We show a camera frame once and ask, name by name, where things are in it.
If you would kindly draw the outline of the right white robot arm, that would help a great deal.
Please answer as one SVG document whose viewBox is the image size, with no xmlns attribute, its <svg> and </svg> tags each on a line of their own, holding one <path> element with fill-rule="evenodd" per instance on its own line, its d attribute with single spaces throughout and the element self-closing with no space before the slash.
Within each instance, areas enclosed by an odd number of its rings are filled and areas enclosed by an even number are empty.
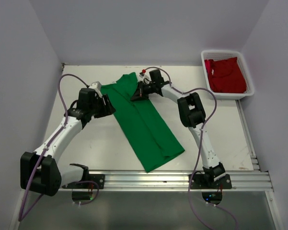
<svg viewBox="0 0 288 230">
<path fill-rule="evenodd" d="M 177 104 L 183 126 L 189 129 L 196 141 L 198 157 L 201 157 L 203 164 L 204 183 L 209 188 L 215 188 L 220 184 L 221 179 L 226 176 L 226 171 L 205 130 L 207 122 L 214 115 L 217 108 L 217 99 L 214 93 L 202 87 L 183 92 L 174 87 L 171 79 L 164 80 L 161 75 L 161 72 L 165 72 L 164 70 L 157 67 L 150 67 L 150 69 L 149 76 L 146 75 L 145 69 L 139 73 L 137 88 L 131 97 L 131 101 L 147 100 L 150 94 L 155 93 Z M 198 90 L 208 92 L 214 99 L 214 109 L 209 117 L 206 117 L 200 96 L 196 92 Z"/>
</svg>

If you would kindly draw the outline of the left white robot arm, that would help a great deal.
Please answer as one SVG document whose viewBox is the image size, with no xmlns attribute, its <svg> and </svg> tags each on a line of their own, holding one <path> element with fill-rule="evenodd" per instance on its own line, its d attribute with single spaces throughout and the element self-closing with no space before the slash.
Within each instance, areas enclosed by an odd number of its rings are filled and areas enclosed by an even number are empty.
<svg viewBox="0 0 288 230">
<path fill-rule="evenodd" d="M 74 183 L 79 188 L 89 185 L 89 169 L 71 163 L 60 169 L 58 161 L 76 135 L 93 119 L 109 116 L 115 108 L 107 94 L 97 89 L 82 88 L 54 131 L 33 152 L 25 152 L 20 159 L 20 186 L 36 193 L 54 196 L 59 188 Z"/>
</svg>

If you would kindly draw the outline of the green t shirt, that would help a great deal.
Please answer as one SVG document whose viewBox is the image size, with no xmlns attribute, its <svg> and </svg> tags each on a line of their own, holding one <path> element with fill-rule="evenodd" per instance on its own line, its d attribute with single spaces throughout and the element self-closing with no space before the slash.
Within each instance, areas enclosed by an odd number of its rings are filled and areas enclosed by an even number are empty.
<svg viewBox="0 0 288 230">
<path fill-rule="evenodd" d="M 138 84 L 134 72 L 101 87 L 116 112 L 114 116 L 146 172 L 151 172 L 184 152 L 150 100 L 131 101 Z"/>
</svg>

